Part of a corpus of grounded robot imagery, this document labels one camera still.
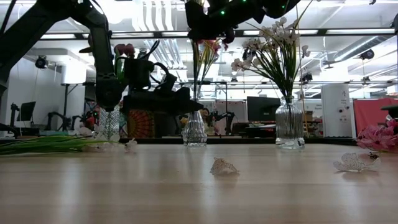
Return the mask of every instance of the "table surface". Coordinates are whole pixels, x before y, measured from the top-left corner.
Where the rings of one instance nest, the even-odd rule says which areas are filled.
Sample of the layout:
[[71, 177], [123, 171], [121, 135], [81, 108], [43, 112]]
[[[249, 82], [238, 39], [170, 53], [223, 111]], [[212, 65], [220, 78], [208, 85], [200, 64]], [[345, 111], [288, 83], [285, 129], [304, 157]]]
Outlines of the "table surface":
[[[0, 157], [0, 223], [398, 223], [398, 156], [337, 172], [349, 146], [139, 145], [136, 153]], [[239, 175], [209, 173], [214, 157]]]

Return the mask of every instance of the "ceiling pipe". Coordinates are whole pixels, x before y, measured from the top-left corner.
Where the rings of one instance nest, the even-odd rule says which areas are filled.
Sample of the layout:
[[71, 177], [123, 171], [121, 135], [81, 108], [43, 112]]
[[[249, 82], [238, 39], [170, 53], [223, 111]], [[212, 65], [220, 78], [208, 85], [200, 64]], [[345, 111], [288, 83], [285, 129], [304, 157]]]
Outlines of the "ceiling pipe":
[[[156, 15], [155, 15], [155, 24], [156, 27], [159, 31], [164, 31], [164, 26], [163, 26], [163, 22], [162, 22], [162, 2], [161, 1], [155, 1], [155, 8], [156, 8]], [[173, 59], [173, 64], [177, 64], [178, 60], [175, 56], [175, 53], [173, 51], [173, 48], [170, 46], [170, 43], [167, 39], [162, 39], [162, 44], [166, 45], [166, 47], [168, 48], [170, 55], [172, 56]]]
[[[146, 25], [148, 26], [148, 28], [150, 30], [155, 30], [155, 27], [154, 27], [154, 25], [152, 23], [152, 1], [146, 1]], [[173, 66], [173, 64], [170, 61], [169, 56], [167, 55], [167, 52], [164, 49], [164, 47], [161, 44], [161, 42], [160, 42], [159, 46], [156, 48], [155, 51], [157, 51], [159, 56], [160, 56], [160, 58], [162, 58], [161, 63], [167, 64], [168, 67], [172, 67]]]
[[[134, 12], [134, 13], [132, 13], [132, 17], [131, 17], [131, 25], [133, 26], [134, 30], [137, 31], [137, 32], [142, 31], [141, 27], [143, 27], [144, 30], [146, 30], [146, 26], [145, 26], [144, 21], [143, 21], [144, 9], [143, 9], [142, 2], [139, 4], [139, 3], [136, 3], [134, 1], [132, 1], [131, 2], [131, 10], [132, 10], [132, 12]], [[151, 44], [151, 43], [149, 43], [148, 40], [144, 40], [144, 44], [145, 44], [145, 46], [148, 49], [150, 49], [152, 47], [152, 45], [153, 45], [153, 42]], [[155, 50], [152, 53], [152, 55], [155, 57], [157, 62], [162, 62], [162, 60], [160, 59], [158, 53], [159, 52]]]
[[[167, 30], [174, 30], [173, 27], [173, 23], [172, 23], [172, 4], [170, 1], [164, 1], [164, 5], [165, 5], [165, 24], [166, 24], [166, 28]], [[177, 40], [176, 39], [170, 39], [169, 40], [171, 42], [170, 48], [172, 49], [172, 51], [175, 53], [176, 56], [176, 63], [178, 63], [178, 66], [180, 68], [184, 67], [184, 64], [182, 63], [182, 59], [181, 59], [181, 55], [180, 55], [180, 51], [178, 49], [178, 45], [177, 45]]]
[[372, 47], [375, 47], [384, 41], [390, 39], [391, 36], [375, 36], [375, 37], [363, 37], [350, 46], [344, 48], [343, 50], [340, 50], [335, 54], [333, 57], [333, 61], [327, 61], [325, 64], [332, 64], [332, 63], [337, 63], [337, 62], [342, 62], [345, 61], [349, 58], [355, 57]]

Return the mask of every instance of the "ceiling light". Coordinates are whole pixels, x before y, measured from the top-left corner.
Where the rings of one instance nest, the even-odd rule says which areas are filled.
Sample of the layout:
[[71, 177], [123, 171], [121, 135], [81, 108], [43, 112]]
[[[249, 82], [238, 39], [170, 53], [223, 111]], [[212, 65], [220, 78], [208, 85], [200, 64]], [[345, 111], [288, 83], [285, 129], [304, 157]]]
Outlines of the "ceiling light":
[[164, 37], [185, 37], [188, 35], [188, 32], [185, 31], [177, 31], [177, 32], [162, 32]]
[[76, 39], [73, 34], [44, 34], [41, 39]]
[[154, 33], [152, 32], [135, 32], [135, 33], [129, 33], [129, 34], [118, 34], [118, 33], [113, 33], [112, 38], [128, 38], [128, 37], [153, 37]]
[[[297, 30], [300, 34], [302, 35], [311, 35], [311, 34], [317, 34], [318, 30], [316, 29], [303, 29], [303, 30]], [[259, 35], [258, 30], [245, 30], [243, 31], [243, 35]]]
[[330, 29], [326, 34], [394, 34], [394, 29]]

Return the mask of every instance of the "patterned fabric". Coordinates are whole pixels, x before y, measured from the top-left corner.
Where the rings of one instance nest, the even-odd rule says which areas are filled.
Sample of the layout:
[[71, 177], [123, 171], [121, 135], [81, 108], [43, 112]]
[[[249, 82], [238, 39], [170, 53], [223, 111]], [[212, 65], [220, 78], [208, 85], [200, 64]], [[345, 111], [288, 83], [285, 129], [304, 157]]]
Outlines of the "patterned fabric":
[[127, 118], [129, 138], [154, 138], [155, 118], [150, 111], [130, 110]]

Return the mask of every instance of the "fluorescent light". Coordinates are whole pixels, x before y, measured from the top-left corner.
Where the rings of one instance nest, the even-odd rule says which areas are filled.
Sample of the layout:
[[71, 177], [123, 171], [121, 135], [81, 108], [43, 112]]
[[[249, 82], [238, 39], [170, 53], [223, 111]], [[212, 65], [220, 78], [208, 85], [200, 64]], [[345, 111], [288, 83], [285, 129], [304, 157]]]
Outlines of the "fluorescent light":
[[302, 35], [308, 35], [308, 34], [317, 34], [318, 30], [298, 30], [298, 32]]
[[394, 34], [394, 29], [330, 29], [326, 34]]
[[153, 37], [154, 33], [152, 32], [136, 32], [136, 33], [129, 33], [129, 34], [118, 34], [113, 33], [112, 38], [128, 38], [128, 37]]
[[44, 34], [41, 39], [76, 39], [73, 34]]
[[[0, 1], [0, 4], [10, 4], [11, 1]], [[35, 4], [36, 1], [20, 1], [18, 0], [16, 4]]]
[[243, 31], [243, 35], [259, 35], [258, 30], [245, 30]]
[[[311, 30], [298, 30], [302, 35], [309, 35], [309, 34], [317, 34], [318, 30], [311, 29]], [[258, 30], [245, 30], [243, 31], [243, 35], [259, 35]]]
[[180, 32], [162, 32], [164, 37], [186, 37], [188, 32], [180, 31]]

